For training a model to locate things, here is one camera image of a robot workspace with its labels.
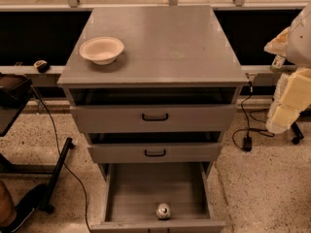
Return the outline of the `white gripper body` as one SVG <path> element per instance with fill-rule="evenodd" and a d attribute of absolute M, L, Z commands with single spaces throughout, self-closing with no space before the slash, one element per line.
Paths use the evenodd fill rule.
<path fill-rule="evenodd" d="M 268 42 L 263 49 L 268 53 L 286 57 L 288 48 L 288 35 L 289 28 L 285 28 L 274 39 Z"/>

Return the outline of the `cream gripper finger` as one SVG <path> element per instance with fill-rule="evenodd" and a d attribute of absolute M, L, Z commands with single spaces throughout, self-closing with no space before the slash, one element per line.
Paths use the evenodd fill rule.
<path fill-rule="evenodd" d="M 288 77 L 282 105 L 304 111 L 311 105 L 311 69 L 298 68 Z"/>
<path fill-rule="evenodd" d="M 274 100 L 269 108 L 265 127 L 270 133 L 282 134 L 290 129 L 299 115 L 299 109 L 283 105 Z"/>

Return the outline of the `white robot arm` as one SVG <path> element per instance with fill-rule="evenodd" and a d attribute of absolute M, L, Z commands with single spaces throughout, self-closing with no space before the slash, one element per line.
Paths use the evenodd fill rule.
<path fill-rule="evenodd" d="M 271 70 L 280 70 L 283 58 L 296 66 L 291 75 L 282 74 L 277 82 L 265 125 L 270 133 L 281 134 L 311 105 L 311 4 L 264 50 L 276 55 Z"/>

